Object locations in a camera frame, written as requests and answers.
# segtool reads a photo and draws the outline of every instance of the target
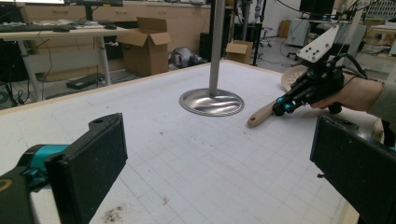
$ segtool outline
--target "sleeve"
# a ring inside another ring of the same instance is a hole
[[[396,133],[396,83],[384,83],[384,89],[367,113],[389,122],[390,129]]]

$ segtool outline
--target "wooden brush handle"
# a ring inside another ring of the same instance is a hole
[[[249,127],[256,127],[259,124],[265,122],[272,114],[273,110],[272,107],[274,106],[275,101],[271,102],[268,105],[263,106],[261,109],[259,109],[256,113],[254,113],[252,116],[247,121],[247,125]]]

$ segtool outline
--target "white bracket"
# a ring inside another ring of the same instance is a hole
[[[314,41],[300,49],[297,52],[297,56],[311,63],[317,62],[332,47],[338,29],[339,26],[334,25],[323,35],[320,35]]]

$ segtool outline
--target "metal disc base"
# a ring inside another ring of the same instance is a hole
[[[211,117],[236,114],[245,105],[242,98],[232,92],[217,90],[216,96],[211,96],[209,89],[187,91],[180,96],[179,102],[192,113]]]

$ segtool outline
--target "white table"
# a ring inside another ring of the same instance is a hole
[[[105,41],[103,37],[109,35],[125,35],[127,32],[128,30],[118,27],[117,30],[107,30],[104,28],[77,29],[67,33],[52,31],[1,33],[0,38],[3,38],[5,41],[18,41],[23,62],[35,91],[35,98],[41,101],[45,100],[45,97],[37,84],[35,73],[47,73],[49,70],[62,71],[80,68],[82,66],[93,66],[100,63],[104,69],[106,84],[110,85],[110,73],[108,70]],[[24,45],[24,41],[27,40],[78,38],[87,36],[97,37],[99,49],[71,51],[50,55],[30,55],[26,52],[26,47]]]
[[[230,61],[220,62],[219,89],[245,108],[229,117],[183,109],[179,97],[207,88],[209,73],[202,64],[2,110],[0,174],[27,148],[70,144],[91,120],[120,112],[129,159],[92,223],[337,223],[345,200],[309,160],[317,116],[328,111],[303,106],[250,129],[248,118],[284,93],[280,75]],[[366,132],[375,122],[347,109],[337,117]],[[32,196],[41,223],[59,223],[51,191]]]

